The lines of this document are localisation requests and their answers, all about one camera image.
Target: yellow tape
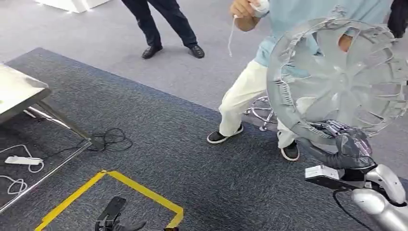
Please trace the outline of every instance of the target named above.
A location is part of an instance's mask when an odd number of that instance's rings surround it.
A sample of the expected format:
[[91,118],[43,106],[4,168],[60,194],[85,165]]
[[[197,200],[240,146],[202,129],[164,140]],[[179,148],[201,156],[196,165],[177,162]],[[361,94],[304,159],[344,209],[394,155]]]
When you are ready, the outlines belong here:
[[109,176],[117,179],[118,181],[124,183],[125,185],[129,186],[130,188],[140,192],[141,194],[149,197],[150,199],[156,201],[157,203],[163,205],[164,207],[170,209],[171,211],[176,213],[176,216],[171,220],[171,222],[167,225],[167,228],[174,228],[177,227],[181,220],[183,220],[183,208],[176,205],[175,203],[165,199],[164,197],[160,196],[159,194],[149,190],[148,188],[144,187],[143,185],[135,182],[134,180],[122,175],[117,171],[108,172]]
[[92,185],[99,181],[107,172],[105,170],[98,172],[94,177],[92,177],[88,182],[82,185],[78,190],[66,198],[61,204],[56,206],[51,210],[43,219],[42,223],[35,229],[35,231],[41,231],[45,228],[54,218],[56,218],[64,209],[66,209],[74,200],[76,200],[80,195],[82,195],[86,190],[88,190]]
[[82,185],[78,190],[76,190],[72,195],[66,198],[61,204],[56,206],[51,212],[49,212],[43,219],[42,223],[36,227],[35,231],[41,231],[45,228],[48,224],[51,223],[53,219],[55,219],[60,213],[62,213],[74,200],[80,197],[86,190],[88,190],[92,185],[98,182],[102,177],[106,174],[115,178],[116,180],[124,183],[125,185],[129,186],[130,188],[140,192],[144,196],[149,197],[150,199],[156,201],[157,203],[163,205],[164,207],[170,209],[171,211],[175,212],[176,215],[167,225],[167,228],[174,228],[177,227],[180,222],[183,220],[184,213],[183,208],[176,205],[175,203],[165,199],[164,197],[160,196],[159,194],[149,190],[148,188],[144,187],[143,185],[135,182],[134,180],[122,175],[117,171],[107,172],[105,170],[99,172],[94,177],[92,177],[88,182]]

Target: black sneaker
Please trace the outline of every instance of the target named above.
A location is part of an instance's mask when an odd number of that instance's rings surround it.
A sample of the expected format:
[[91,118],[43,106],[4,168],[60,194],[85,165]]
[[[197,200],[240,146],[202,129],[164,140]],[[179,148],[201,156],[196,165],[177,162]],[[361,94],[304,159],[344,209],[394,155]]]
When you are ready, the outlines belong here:
[[150,59],[150,58],[152,58],[157,52],[161,51],[162,49],[163,49],[162,46],[160,46],[160,47],[157,47],[157,46],[149,47],[149,48],[147,48],[147,49],[143,52],[143,54],[141,55],[141,57],[142,57],[143,59]]
[[[243,126],[241,124],[240,128],[232,136],[238,135],[242,131],[243,131]],[[221,133],[219,133],[219,131],[215,131],[207,136],[207,142],[212,143],[212,144],[222,143],[226,141],[229,137],[232,137],[232,136],[223,136],[221,135]]]
[[192,55],[196,57],[197,59],[204,58],[205,56],[203,49],[199,45],[190,47],[190,50],[192,52]]
[[283,158],[289,161],[296,161],[299,159],[299,149],[297,148],[296,142],[291,143],[291,145],[282,148],[280,153],[283,155]]

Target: black device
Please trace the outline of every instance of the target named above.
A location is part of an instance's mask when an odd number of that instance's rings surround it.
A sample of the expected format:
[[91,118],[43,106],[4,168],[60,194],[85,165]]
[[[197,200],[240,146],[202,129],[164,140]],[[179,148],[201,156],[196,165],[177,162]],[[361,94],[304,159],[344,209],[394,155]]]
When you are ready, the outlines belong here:
[[[119,217],[125,205],[125,198],[120,196],[113,197],[105,210],[99,215],[95,224],[95,231],[139,231],[143,229],[146,222],[142,222],[130,229],[119,224]],[[177,227],[165,228],[162,231],[179,231],[179,229]]]

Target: gray carpet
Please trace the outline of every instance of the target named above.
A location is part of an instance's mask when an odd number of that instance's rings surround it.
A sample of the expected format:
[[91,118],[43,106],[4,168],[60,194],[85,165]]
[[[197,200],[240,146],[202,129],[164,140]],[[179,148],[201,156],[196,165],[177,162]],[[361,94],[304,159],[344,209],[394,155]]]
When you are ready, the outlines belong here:
[[[254,31],[236,31],[230,58],[230,2],[178,0],[206,51],[201,60],[187,54],[177,34],[152,8],[165,50],[144,61],[140,58],[146,48],[144,36],[121,0],[111,0],[81,14],[67,14],[33,0],[0,0],[0,62],[43,47],[216,110],[224,93],[253,59],[259,42],[269,33],[267,20],[262,20]],[[402,39],[397,47],[406,56],[407,40]],[[408,178],[407,128],[408,115],[382,130],[372,142],[376,160],[404,178]]]
[[[122,128],[134,141],[124,152],[86,152],[0,216],[1,230],[32,230],[54,206],[102,169],[117,170],[182,206],[182,230],[358,231],[364,230],[333,202],[331,192],[303,181],[307,154],[288,163],[274,132],[245,124],[245,133],[222,145],[206,135],[217,127],[217,112],[118,77],[100,69],[35,49],[8,62],[47,82],[49,103],[88,131]],[[0,148],[25,143],[34,156],[74,146],[79,138],[47,121],[19,115],[0,129]],[[49,169],[65,152],[47,159]],[[7,175],[29,184],[39,174],[2,166]],[[9,182],[0,180],[1,203]],[[90,230],[115,195],[129,200],[123,224],[147,220],[149,229],[166,225],[172,212],[110,178],[103,178],[58,216],[47,230]],[[371,221],[346,195],[342,203],[366,224]]]

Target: white cable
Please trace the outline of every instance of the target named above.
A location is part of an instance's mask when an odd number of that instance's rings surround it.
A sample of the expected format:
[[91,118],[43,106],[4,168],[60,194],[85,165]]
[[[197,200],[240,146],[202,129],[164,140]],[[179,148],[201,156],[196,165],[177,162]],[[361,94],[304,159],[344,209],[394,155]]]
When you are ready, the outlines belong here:
[[[5,151],[10,150],[10,149],[15,148],[15,147],[23,147],[23,148],[25,149],[25,151],[27,152],[27,154],[30,156],[30,158],[33,158],[33,156],[31,155],[30,151],[27,149],[27,147],[26,147],[24,144],[19,144],[19,145],[13,146],[13,147],[6,148],[6,149],[4,149],[4,150],[1,150],[0,153],[3,153],[3,152],[5,152]],[[40,167],[39,170],[37,170],[37,171],[33,171],[33,170],[31,169],[31,165],[28,165],[28,171],[31,172],[31,173],[40,172],[40,171],[44,168],[44,163],[43,163],[43,162],[40,162],[40,164],[41,164],[41,167]],[[24,190],[26,190],[26,188],[27,188],[27,183],[25,183],[23,179],[13,180],[11,177],[4,176],[4,175],[0,175],[0,177],[9,179],[9,180],[11,180],[11,181],[13,182],[13,183],[9,186],[9,188],[8,188],[8,190],[7,190],[7,194],[8,194],[8,195],[20,194],[20,193],[22,193]],[[19,190],[18,192],[11,192],[11,189],[12,189],[13,185],[15,185],[15,184],[17,184],[17,183],[20,184],[20,190]]]
[[232,51],[231,51],[231,43],[232,43],[232,35],[234,34],[234,29],[235,29],[235,19],[238,18],[238,16],[234,15],[234,19],[232,20],[232,27],[231,27],[231,34],[228,39],[228,51],[229,51],[229,56],[232,57]]
[[[13,181],[13,183],[7,189],[7,194],[8,195],[20,194],[27,188],[27,183],[25,183],[23,179],[13,180],[11,177],[2,176],[2,175],[0,175],[0,177],[7,178],[7,179]],[[17,184],[17,183],[21,184],[20,185],[20,190],[18,192],[11,192],[13,185]]]

